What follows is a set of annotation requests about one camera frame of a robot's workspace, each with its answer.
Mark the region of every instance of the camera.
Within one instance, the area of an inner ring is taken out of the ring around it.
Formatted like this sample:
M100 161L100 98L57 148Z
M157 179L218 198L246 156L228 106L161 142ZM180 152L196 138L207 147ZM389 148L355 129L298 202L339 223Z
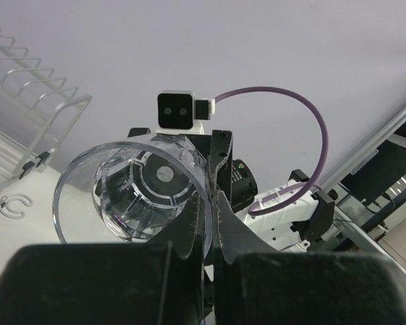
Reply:
M165 91L158 95L158 124L163 129L192 129L195 98L192 91Z

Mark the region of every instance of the wire rack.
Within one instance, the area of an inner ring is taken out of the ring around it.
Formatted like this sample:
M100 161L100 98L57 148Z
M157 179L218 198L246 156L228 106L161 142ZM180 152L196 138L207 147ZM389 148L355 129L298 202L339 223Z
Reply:
M91 101L0 28L0 186L48 152L45 168Z

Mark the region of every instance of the dish rack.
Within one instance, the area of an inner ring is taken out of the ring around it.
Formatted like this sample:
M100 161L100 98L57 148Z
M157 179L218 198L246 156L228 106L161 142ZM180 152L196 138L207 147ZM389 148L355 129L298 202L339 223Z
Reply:
M0 190L41 171L91 101L0 28Z

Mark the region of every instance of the white wire shelf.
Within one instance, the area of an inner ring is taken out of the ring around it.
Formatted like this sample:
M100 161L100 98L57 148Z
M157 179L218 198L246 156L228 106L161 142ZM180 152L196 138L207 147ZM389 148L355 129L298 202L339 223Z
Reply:
M47 151L45 168L90 101L0 28L0 186Z

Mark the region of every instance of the white panel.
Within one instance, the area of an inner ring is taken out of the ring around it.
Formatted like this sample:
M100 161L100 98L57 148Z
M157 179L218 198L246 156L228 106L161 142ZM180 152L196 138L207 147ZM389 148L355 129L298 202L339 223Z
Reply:
M0 0L0 26L94 95L59 168L130 127L155 129L164 89L303 94L328 123L325 173L406 100L406 0ZM261 190L295 168L310 174L319 156L317 123L280 96L226 100L207 125L234 132Z

